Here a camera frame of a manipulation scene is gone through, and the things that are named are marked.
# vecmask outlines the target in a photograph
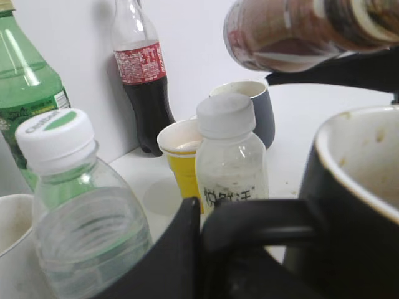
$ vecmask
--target clear plastic bottle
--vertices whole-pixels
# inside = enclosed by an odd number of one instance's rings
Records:
[[[238,0],[224,24],[231,56],[253,70],[299,72],[345,52],[399,44],[399,4],[386,0]]]
[[[28,118],[69,108],[70,103],[59,75],[25,36],[13,11],[11,0],[0,0],[0,130],[18,168],[34,190],[37,178],[26,169],[15,131]]]
[[[267,199],[266,147],[252,132],[254,107],[245,95],[210,97],[197,107],[204,140],[196,152],[195,172],[205,214],[223,201]]]
[[[39,175],[33,236],[41,267],[59,298],[91,298],[150,249],[142,208],[127,183],[96,157],[83,111],[36,116],[16,136]]]

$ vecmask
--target yellow paper cup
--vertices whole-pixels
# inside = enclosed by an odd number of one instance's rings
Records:
[[[158,145],[168,158],[183,198],[197,197],[204,209],[195,177],[195,153],[202,142],[196,120],[183,120],[166,127],[158,135]]]

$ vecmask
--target bottle cap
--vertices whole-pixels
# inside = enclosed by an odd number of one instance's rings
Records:
[[[246,95],[224,93],[197,107],[198,131],[211,139],[234,138],[256,127],[254,105]]]
[[[0,0],[0,12],[2,11],[15,11],[11,0]]]
[[[29,167],[40,175],[78,167],[97,147],[89,117],[78,109],[37,115],[18,127],[16,138]]]

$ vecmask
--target white wall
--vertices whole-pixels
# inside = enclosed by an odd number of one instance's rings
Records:
[[[223,42],[224,17],[233,0],[142,0],[158,29],[176,120],[195,114],[216,85],[262,74],[237,65]],[[99,156],[111,162],[138,146],[133,110],[115,64],[109,32],[114,0],[13,0],[14,13],[46,61],[59,73],[73,107],[85,110],[100,143]],[[24,192],[0,138],[0,196]],[[9,184],[9,178],[17,183]]]

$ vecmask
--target bottle label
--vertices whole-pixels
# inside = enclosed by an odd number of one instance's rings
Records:
[[[124,84],[149,83],[166,76],[159,42],[140,49],[115,51],[115,58]]]
[[[29,118],[55,109],[69,108],[65,90],[51,97],[10,108],[0,108],[0,130],[7,141],[12,156],[20,169],[26,169],[26,160],[18,147],[15,132]]]
[[[203,176],[199,174],[198,190],[205,213],[210,213],[224,202],[267,199],[269,191],[267,178],[260,169],[252,175],[231,175],[224,177]]]

